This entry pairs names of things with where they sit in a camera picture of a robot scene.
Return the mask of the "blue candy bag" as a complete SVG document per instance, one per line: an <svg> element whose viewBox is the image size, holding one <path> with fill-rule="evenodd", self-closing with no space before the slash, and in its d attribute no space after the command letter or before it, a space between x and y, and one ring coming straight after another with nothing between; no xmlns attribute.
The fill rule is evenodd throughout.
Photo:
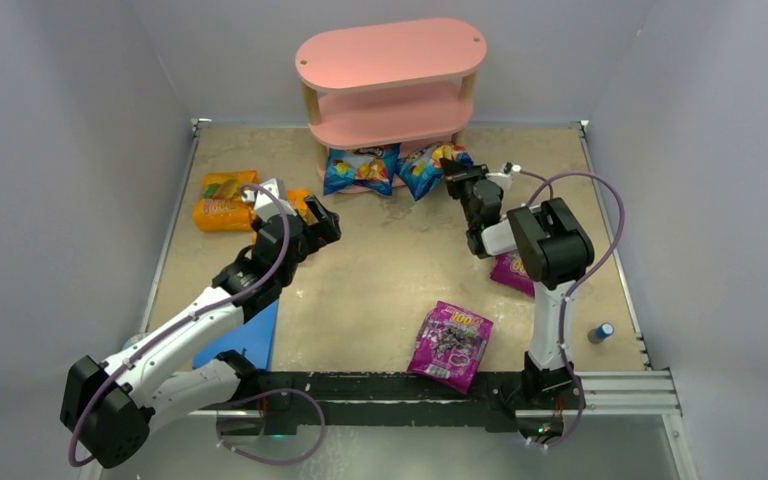
<svg viewBox="0 0 768 480"><path fill-rule="evenodd" d="M399 143L350 150L330 149L324 170L323 193L330 195L361 187L390 197L399 153Z"/></svg>
<svg viewBox="0 0 768 480"><path fill-rule="evenodd" d="M451 142L436 142L397 161L395 173L407 186L414 201L426 196L443 178L442 160L463 165L473 164L467 150Z"/></svg>

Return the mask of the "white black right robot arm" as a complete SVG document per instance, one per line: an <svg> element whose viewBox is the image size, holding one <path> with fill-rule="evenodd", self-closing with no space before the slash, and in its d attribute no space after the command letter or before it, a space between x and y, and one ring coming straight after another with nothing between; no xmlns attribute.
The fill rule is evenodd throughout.
<svg viewBox="0 0 768 480"><path fill-rule="evenodd" d="M571 356L564 349L575 300L571 288L594 262L592 241L560 197L503 213L505 190L517 169L513 164L500 173L448 159L441 167L449 196L464 212L470 252L479 258L516 253L534 286L533 332L519 393L537 401L571 389Z"/></svg>

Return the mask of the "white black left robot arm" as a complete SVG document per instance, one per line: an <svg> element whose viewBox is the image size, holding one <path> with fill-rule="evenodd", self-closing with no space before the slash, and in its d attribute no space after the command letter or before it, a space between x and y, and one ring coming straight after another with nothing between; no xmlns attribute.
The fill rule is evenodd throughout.
<svg viewBox="0 0 768 480"><path fill-rule="evenodd" d="M299 263L341 237L339 216L313 195L304 200L313 220L268 196L254 222L256 240L221 269L188 307L122 351L69 369L60 421L70 431L67 458L81 468L114 468L131 458L151 433L203 407L243 406L273 395L308 393L269 388L244 355L228 350L189 372L183 362L215 339L275 303Z"/></svg>

